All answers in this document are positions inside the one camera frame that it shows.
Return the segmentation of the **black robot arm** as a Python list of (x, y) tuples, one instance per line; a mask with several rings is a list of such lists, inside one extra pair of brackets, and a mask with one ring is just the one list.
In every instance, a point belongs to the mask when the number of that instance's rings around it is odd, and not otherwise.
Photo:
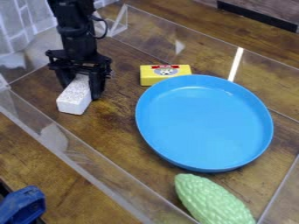
[(107, 21), (93, 15), (96, 11), (93, 0), (47, 0), (57, 20), (57, 33), (63, 48), (48, 50), (48, 68), (56, 73), (60, 85), (65, 88), (75, 80), (76, 74), (88, 76), (91, 99), (96, 100), (104, 89), (107, 77), (111, 75), (112, 59), (97, 51), (97, 40), (107, 36), (107, 31), (99, 37), (93, 22)]

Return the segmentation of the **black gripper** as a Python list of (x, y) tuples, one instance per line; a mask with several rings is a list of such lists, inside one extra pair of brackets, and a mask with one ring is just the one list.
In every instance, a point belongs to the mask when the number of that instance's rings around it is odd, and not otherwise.
[(60, 85), (65, 88), (73, 81), (73, 71), (92, 72), (88, 74), (88, 87), (91, 99), (95, 101), (105, 89), (107, 79), (111, 78), (112, 59), (97, 51), (97, 40), (103, 37), (95, 35), (92, 24), (79, 27), (57, 26), (63, 48), (47, 50), (49, 69), (55, 71)]

